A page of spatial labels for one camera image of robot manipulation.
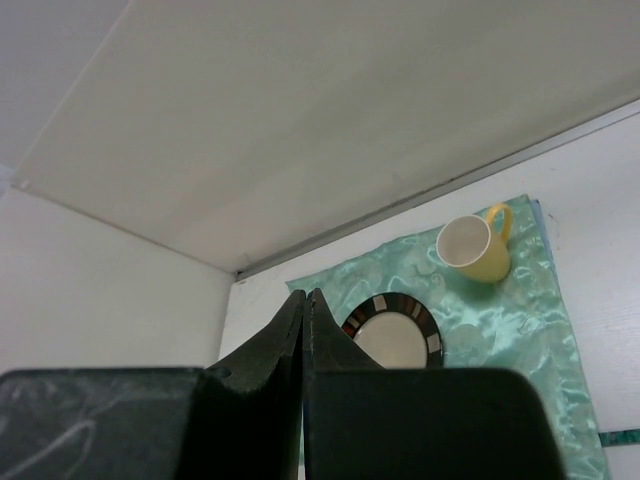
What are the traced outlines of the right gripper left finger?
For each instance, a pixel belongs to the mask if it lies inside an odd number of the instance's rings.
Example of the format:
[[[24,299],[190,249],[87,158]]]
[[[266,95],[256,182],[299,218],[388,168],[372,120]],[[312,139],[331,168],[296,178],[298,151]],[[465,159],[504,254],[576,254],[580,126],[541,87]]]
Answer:
[[[1,378],[5,479],[294,479],[300,443],[293,292],[207,367],[14,370]]]

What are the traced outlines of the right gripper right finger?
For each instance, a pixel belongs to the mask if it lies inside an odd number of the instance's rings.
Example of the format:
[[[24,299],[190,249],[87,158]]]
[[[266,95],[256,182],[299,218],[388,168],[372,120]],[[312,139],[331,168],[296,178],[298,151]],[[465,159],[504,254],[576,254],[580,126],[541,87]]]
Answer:
[[[425,347],[417,369],[386,369],[355,341],[397,314]],[[338,324],[320,289],[303,317],[304,463],[310,479],[562,479],[542,402],[519,373],[448,368],[431,312],[375,295]]]

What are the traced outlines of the dark rimmed beige plate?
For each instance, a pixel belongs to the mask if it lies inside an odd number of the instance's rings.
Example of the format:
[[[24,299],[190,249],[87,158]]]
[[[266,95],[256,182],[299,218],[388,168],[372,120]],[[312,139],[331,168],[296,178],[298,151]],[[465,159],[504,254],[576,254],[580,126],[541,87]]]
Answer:
[[[358,305],[341,329],[386,369],[444,366],[444,341],[436,320],[414,297],[385,292]]]

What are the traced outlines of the green patterned cloth napkin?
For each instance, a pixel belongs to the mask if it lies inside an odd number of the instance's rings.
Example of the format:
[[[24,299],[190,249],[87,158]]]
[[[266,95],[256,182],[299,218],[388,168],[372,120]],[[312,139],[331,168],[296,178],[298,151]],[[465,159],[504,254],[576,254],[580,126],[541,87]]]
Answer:
[[[473,282],[445,266],[436,253],[439,231],[431,229],[286,285],[321,289],[338,323],[374,294],[413,296],[435,317],[446,365],[503,367],[524,375],[544,403],[568,477],[607,479],[609,466],[540,210],[526,195],[507,204],[514,215],[511,270],[498,284]]]

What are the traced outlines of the yellow ceramic mug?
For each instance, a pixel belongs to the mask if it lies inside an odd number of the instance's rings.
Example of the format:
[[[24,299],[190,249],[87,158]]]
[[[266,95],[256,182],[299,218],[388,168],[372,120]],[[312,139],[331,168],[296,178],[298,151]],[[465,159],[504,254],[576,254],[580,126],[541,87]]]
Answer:
[[[440,260],[468,279],[498,283],[511,268],[508,248],[513,211],[506,203],[492,206],[485,217],[465,215],[440,230],[436,252]]]

